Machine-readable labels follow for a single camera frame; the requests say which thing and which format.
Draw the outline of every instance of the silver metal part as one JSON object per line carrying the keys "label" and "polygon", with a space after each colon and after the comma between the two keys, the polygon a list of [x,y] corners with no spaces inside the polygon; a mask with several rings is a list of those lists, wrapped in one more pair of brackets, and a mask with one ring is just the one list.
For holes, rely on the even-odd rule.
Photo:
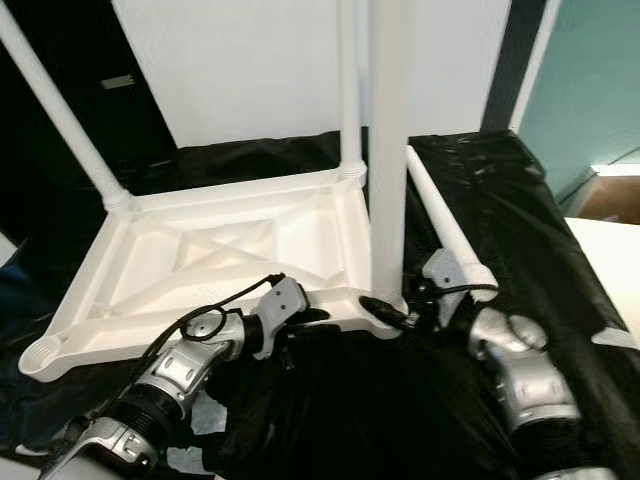
{"label": "silver metal part", "polygon": [[481,359],[485,354],[485,344],[497,345],[506,351],[518,353],[538,349],[547,345],[544,330],[530,318],[507,316],[493,308],[483,308],[473,322],[469,332],[469,351]]}
{"label": "silver metal part", "polygon": [[216,329],[220,327],[223,318],[224,317],[219,313],[203,313],[187,323],[185,330],[192,337],[205,338],[207,335],[214,333]]}
{"label": "silver metal part", "polygon": [[260,317],[263,334],[262,349],[254,357],[263,360],[271,356],[276,334],[284,323],[308,306],[302,288],[293,278],[285,277],[267,292],[253,311]]}
{"label": "silver metal part", "polygon": [[129,85],[133,85],[136,81],[133,78],[133,75],[123,75],[121,77],[113,77],[107,78],[105,80],[100,80],[100,85],[105,90],[111,90],[114,88],[126,87]]}
{"label": "silver metal part", "polygon": [[547,343],[530,318],[492,308],[483,309],[471,328],[469,350],[495,374],[512,432],[537,420],[580,417],[564,377],[541,350]]}
{"label": "silver metal part", "polygon": [[499,398],[512,432],[542,419],[580,417],[564,377],[546,353],[512,353],[495,346],[488,352],[499,370]]}
{"label": "silver metal part", "polygon": [[230,343],[229,351],[226,353],[227,357],[225,358],[225,360],[230,361],[240,356],[244,347],[244,341],[244,324],[242,323],[242,317],[237,313],[228,313],[227,322],[224,324],[222,330],[220,330],[215,337],[205,340],[204,343],[207,345],[224,342]]}
{"label": "silver metal part", "polygon": [[59,470],[52,480],[123,480],[122,476],[92,458],[74,457]]}
{"label": "silver metal part", "polygon": [[136,383],[153,385],[165,392],[180,406],[184,418],[207,382],[214,361],[226,360],[232,343],[180,340],[160,355]]}
{"label": "silver metal part", "polygon": [[576,468],[547,473],[533,480],[616,480],[616,476],[608,468]]}
{"label": "silver metal part", "polygon": [[156,449],[142,435],[117,420],[100,417],[82,433],[71,450],[41,480],[63,478],[58,475],[65,465],[92,444],[100,445],[127,463],[144,464],[147,461],[153,466],[158,461]]}

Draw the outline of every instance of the white plastic tube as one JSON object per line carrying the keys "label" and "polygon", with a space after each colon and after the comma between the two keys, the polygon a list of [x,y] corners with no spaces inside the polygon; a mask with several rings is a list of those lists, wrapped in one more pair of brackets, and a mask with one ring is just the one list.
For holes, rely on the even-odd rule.
{"label": "white plastic tube", "polygon": [[[440,195],[438,187],[431,179],[429,172],[420,161],[420,157],[413,147],[406,147],[407,167],[416,185],[420,199],[424,204],[429,219],[433,224],[442,246],[455,256],[463,269],[469,284],[490,284],[498,286],[498,282],[487,267],[480,263],[476,252],[458,225],[447,203]],[[491,290],[473,290],[471,295],[476,301],[489,301],[496,296]]]}
{"label": "white plastic tube", "polygon": [[410,1],[372,0],[369,204],[375,297],[402,302]]}
{"label": "white plastic tube", "polygon": [[116,210],[127,205],[132,198],[131,194],[118,183],[96,147],[89,140],[2,0],[0,0],[0,40],[58,132],[100,192],[105,208]]}
{"label": "white plastic tube", "polygon": [[342,175],[367,180],[367,167],[360,148],[359,72],[356,37],[356,0],[338,2],[338,55],[340,57],[340,166]]}

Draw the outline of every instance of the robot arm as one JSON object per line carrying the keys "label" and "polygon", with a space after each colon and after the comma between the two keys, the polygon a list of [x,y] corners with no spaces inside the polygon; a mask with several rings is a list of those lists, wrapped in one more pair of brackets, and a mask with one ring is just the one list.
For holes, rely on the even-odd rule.
{"label": "robot arm", "polygon": [[250,315],[219,309],[192,318],[181,328],[183,338],[91,423],[41,480],[143,478],[166,448],[171,430],[191,410],[210,372],[243,354],[269,358],[278,331],[308,307],[302,287],[284,277]]}
{"label": "robot arm", "polygon": [[[467,285],[466,290],[488,287]],[[460,304],[458,288],[441,289],[430,279],[422,279],[414,290],[409,314],[369,297],[361,297],[360,303],[380,320],[405,332],[459,330],[458,319],[452,318],[454,311],[449,308],[454,301]],[[442,298],[448,295],[456,298]],[[439,308],[443,305],[447,318]],[[476,313],[465,322],[461,338],[469,354],[493,378],[505,428],[521,459],[518,470],[522,478],[615,480],[584,441],[580,411],[564,376],[551,361],[549,341],[540,325],[489,306],[473,311]],[[439,320],[435,326],[430,323],[434,318]]]}

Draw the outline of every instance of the white wall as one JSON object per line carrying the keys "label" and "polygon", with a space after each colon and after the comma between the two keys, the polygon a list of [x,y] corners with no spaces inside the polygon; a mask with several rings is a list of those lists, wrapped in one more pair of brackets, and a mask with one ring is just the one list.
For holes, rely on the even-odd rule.
{"label": "white wall", "polygon": [[0,233],[0,267],[4,265],[4,262],[9,260],[9,257],[13,255],[15,251],[16,247]]}
{"label": "white wall", "polygon": [[518,132],[558,199],[640,146],[639,18],[637,1],[562,2]]}
{"label": "white wall", "polygon": [[[480,127],[509,5],[414,2],[410,134]],[[340,127],[335,0],[114,6],[179,147]]]}

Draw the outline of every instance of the black cable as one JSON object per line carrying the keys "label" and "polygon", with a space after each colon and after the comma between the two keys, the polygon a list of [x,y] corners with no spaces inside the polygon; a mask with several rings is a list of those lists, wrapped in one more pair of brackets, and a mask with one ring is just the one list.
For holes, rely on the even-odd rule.
{"label": "black cable", "polygon": [[[621,156],[613,159],[612,161],[610,161],[609,163],[607,163],[605,165],[606,167],[609,167],[611,165],[613,165],[614,163],[618,163],[620,160],[623,160],[624,158],[628,157],[629,155],[636,153],[640,151],[640,146],[638,147],[634,147],[631,150],[629,150],[628,152],[622,154]],[[569,200],[571,197],[573,197],[576,193],[578,193],[580,191],[580,189],[582,187],[584,187],[587,183],[589,183],[593,177],[597,176],[598,172],[593,172],[591,175],[589,175],[585,180],[583,180],[580,184],[578,184],[578,186],[576,188],[574,188],[573,190],[571,190],[568,194],[566,194],[561,200],[558,201],[558,205],[562,205],[564,202],[566,202],[567,200]]]}
{"label": "black cable", "polygon": [[246,294],[256,290],[257,288],[261,287],[262,285],[264,285],[267,282],[269,282],[273,286],[276,283],[278,283],[280,280],[282,280],[284,277],[285,277],[285,275],[282,274],[282,273],[276,274],[276,275],[267,275],[262,280],[257,281],[253,285],[245,288],[244,290],[239,291],[238,293],[235,293],[235,294],[231,295],[228,298],[225,298],[224,300],[222,300],[222,301],[220,301],[218,303],[214,303],[213,305],[203,305],[202,307],[198,307],[198,308],[196,308],[196,309],[184,314],[179,319],[177,319],[166,330],[164,330],[151,343],[151,345],[149,345],[149,347],[147,347],[147,349],[144,351],[144,353],[140,357],[140,359],[138,361],[138,364],[133,369],[133,372],[131,373],[129,378],[127,378],[127,381],[124,383],[124,385],[122,385],[122,387],[120,389],[118,389],[118,391],[114,395],[112,395],[111,398],[109,398],[107,403],[100,410],[98,410],[98,412],[96,414],[93,415],[93,418],[95,419],[95,418],[98,418],[98,417],[104,415],[104,413],[109,409],[109,407],[111,407],[111,405],[113,405],[113,402],[115,402],[120,397],[120,395],[122,395],[122,393],[127,389],[127,387],[129,387],[129,385],[132,384],[149,367],[149,364],[150,364],[149,359],[153,360],[158,355],[158,353],[160,352],[160,350],[162,349],[164,344],[167,343],[169,338],[171,338],[171,336],[176,332],[176,330],[181,328],[182,325],[185,325],[190,320],[193,320],[194,318],[196,318],[196,317],[198,317],[198,316],[200,316],[200,315],[202,315],[204,313],[208,313],[211,310],[220,309],[222,306],[224,306],[224,305],[226,305],[228,303],[231,303],[231,302],[233,302],[234,300],[237,300],[240,297],[244,297]]}
{"label": "black cable", "polygon": [[442,297],[443,295],[447,295],[448,293],[456,293],[456,292],[466,292],[470,290],[491,290],[492,292],[498,292],[498,287],[492,285],[490,283],[476,283],[473,285],[456,285],[455,287],[447,287],[447,288],[439,288],[437,287],[434,290],[434,293],[437,293],[438,297]]}
{"label": "black cable", "polygon": [[227,311],[222,307],[213,308],[211,310],[212,311],[215,310],[216,312],[220,313],[220,315],[222,316],[222,318],[220,319],[220,323],[218,324],[218,326],[216,326],[216,328],[213,329],[213,331],[211,331],[210,333],[207,333],[206,335],[202,335],[200,337],[197,335],[191,335],[189,332],[187,332],[188,324],[183,323],[182,325],[180,325],[180,335],[182,335],[182,338],[189,340],[191,342],[206,342],[207,340],[211,340],[213,337],[219,334],[224,328],[224,326],[227,324]]}

